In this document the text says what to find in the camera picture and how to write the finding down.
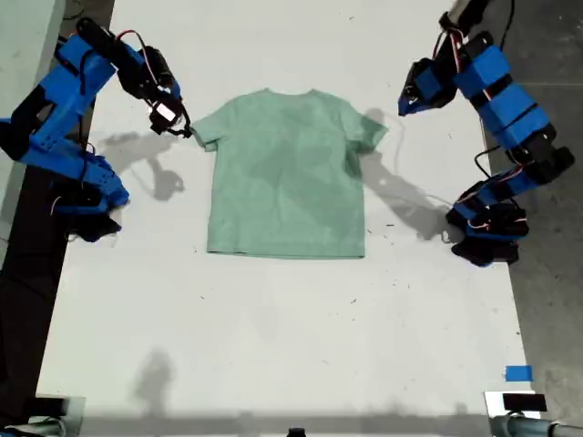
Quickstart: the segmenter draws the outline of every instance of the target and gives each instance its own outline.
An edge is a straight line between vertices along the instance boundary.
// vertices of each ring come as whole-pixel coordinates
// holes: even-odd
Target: white surface
[[[536,394],[532,390],[519,390],[519,391],[486,391],[484,393],[484,398],[486,399],[486,408],[488,411],[488,416],[494,418],[497,416],[506,416],[509,414],[510,410],[504,407],[504,395],[505,394]],[[530,419],[540,419],[540,412],[523,412],[525,417]]]
[[[431,232],[447,210],[439,199],[454,201],[480,178],[478,118],[461,97],[440,111],[396,115],[409,67],[431,52],[450,2],[163,4],[165,13],[160,2],[117,0],[112,30],[136,28],[162,51],[193,119],[266,86],[315,87],[384,115],[382,165],[363,162],[374,186],[367,257],[206,254],[214,155],[150,134],[145,106],[112,81],[97,100],[91,141],[131,203],[116,238],[67,251],[39,392],[87,397],[85,435],[282,435],[287,426],[309,432],[313,416],[327,417],[312,429],[329,434],[433,435],[435,427],[461,436],[470,421],[469,435],[488,435],[482,393],[507,389],[506,365],[525,364],[507,267],[477,269]],[[153,169],[171,184],[155,189]],[[171,197],[170,172],[185,188]],[[235,428],[209,424],[222,416]],[[268,426],[272,416],[281,429]],[[104,425],[112,417],[119,421]]]

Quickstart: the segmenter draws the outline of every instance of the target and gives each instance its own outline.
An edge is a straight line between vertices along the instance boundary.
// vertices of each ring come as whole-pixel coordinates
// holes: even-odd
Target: gray floor
[[[69,3],[72,15],[79,6]],[[82,3],[86,16],[109,23],[113,0]],[[485,28],[495,37],[502,34],[508,12],[509,0],[497,0],[486,12]],[[63,31],[71,25],[65,23]],[[515,79],[555,123],[557,144],[571,147],[579,159],[562,179],[520,199],[532,231],[521,245],[512,281],[535,389],[547,395],[549,417],[583,424],[583,263],[578,256],[583,255],[583,2],[517,0],[506,54]],[[494,169],[506,165],[503,156],[493,157]]]

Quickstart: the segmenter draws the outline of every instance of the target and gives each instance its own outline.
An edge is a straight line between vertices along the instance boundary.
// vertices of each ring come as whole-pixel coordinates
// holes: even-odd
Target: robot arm
[[[124,90],[150,106],[154,132],[191,135],[180,86],[162,54],[143,42],[137,52],[121,41],[123,35],[79,20],[77,34],[56,51],[58,65],[10,118],[0,119],[0,147],[11,159],[65,177],[53,184],[53,210],[68,215],[70,231],[88,241],[120,229],[108,213],[126,205],[129,194],[103,157],[66,135],[116,71]],[[175,130],[182,118],[185,127]]]
[[[447,220],[465,233],[453,252],[478,266],[518,260],[517,240],[528,233],[526,212],[513,197],[546,185],[575,159],[566,147],[554,148],[557,132],[545,111],[514,82],[510,65],[487,32],[464,43],[482,21],[490,0],[458,0],[442,16],[445,41],[431,59],[416,62],[399,100],[404,117],[451,102],[457,89],[470,101],[515,166],[465,192]]]

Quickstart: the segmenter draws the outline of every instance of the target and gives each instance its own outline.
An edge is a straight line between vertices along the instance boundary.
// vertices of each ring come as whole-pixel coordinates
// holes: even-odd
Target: t-shirt
[[[358,155],[386,127],[312,90],[237,97],[192,125],[217,159],[208,252],[271,258],[361,258]]]

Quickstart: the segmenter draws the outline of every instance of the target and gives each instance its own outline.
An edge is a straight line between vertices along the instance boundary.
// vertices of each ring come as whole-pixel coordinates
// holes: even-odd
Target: cable
[[[437,52],[439,51],[439,47],[441,47],[441,42],[442,42],[444,35],[445,35],[445,30],[442,30],[441,34],[439,34],[439,36],[437,37],[437,41],[435,42],[435,46],[434,46],[433,60],[435,60],[435,57],[437,56]]]
[[[154,76],[154,70],[152,70],[152,67],[149,64],[148,53],[146,51],[146,44],[144,43],[144,40],[142,39],[141,35],[133,29],[128,29],[128,30],[124,30],[121,34],[119,34],[116,37],[116,41],[121,41],[121,38],[127,34],[135,34],[138,37],[139,43],[142,45],[142,52],[144,54],[144,60],[146,61],[146,66],[148,67],[149,73],[152,76],[152,80],[154,81],[154,84],[156,84],[156,86],[158,86],[158,80],[156,80],[156,77]]]
[[[449,34],[450,39],[452,40],[452,48],[454,52],[454,60],[455,60],[455,69],[457,73],[462,71],[462,63],[459,57],[459,52],[457,51],[457,41],[453,33]]]
[[[504,29],[504,34],[502,35],[502,39],[500,40],[500,50],[504,51],[504,45],[506,44],[506,36],[508,35],[508,31],[512,24],[514,23],[514,15],[517,10],[517,1],[510,0],[510,16],[508,17],[508,23],[506,23],[506,29]]]
[[[488,150],[485,150],[481,153],[478,153],[474,157],[474,162],[476,163],[477,167],[482,171],[482,173],[484,173],[486,175],[487,178],[491,178],[492,176],[487,171],[484,170],[484,168],[480,165],[480,162],[478,161],[478,159],[480,159],[484,155],[489,155],[490,153],[494,152],[495,150],[498,150],[499,148],[500,148],[500,146],[489,148]]]
[[[83,5],[81,5],[81,2],[79,0],[73,0],[73,2],[76,5],[79,5],[81,10],[79,12],[77,12],[76,14],[63,17],[63,21],[77,20],[80,16],[82,16],[85,13],[85,7]]]
[[[495,150],[498,150],[498,149],[500,149],[500,148],[501,148],[501,146],[496,146],[496,147],[489,148],[488,150],[485,150],[485,151],[483,151],[483,152],[481,152],[481,153],[478,153],[478,154],[477,154],[477,155],[474,157],[474,162],[476,163],[477,167],[480,169],[480,171],[481,171],[482,173],[484,173],[484,174],[486,175],[486,177],[488,178],[488,180],[492,179],[492,176],[491,176],[491,175],[490,175],[490,174],[489,174],[487,171],[485,171],[485,170],[484,170],[484,168],[483,168],[483,167],[480,165],[480,162],[478,161],[478,159],[480,159],[480,158],[481,158],[482,156],[484,156],[484,155],[489,155],[490,153],[492,153],[492,152],[494,152]],[[517,203],[517,202],[514,200],[514,198],[509,198],[508,200],[510,200],[510,202],[511,202],[511,203],[512,203],[512,204],[513,204],[515,207],[517,207],[517,208],[520,208],[520,207],[518,206],[518,203]]]

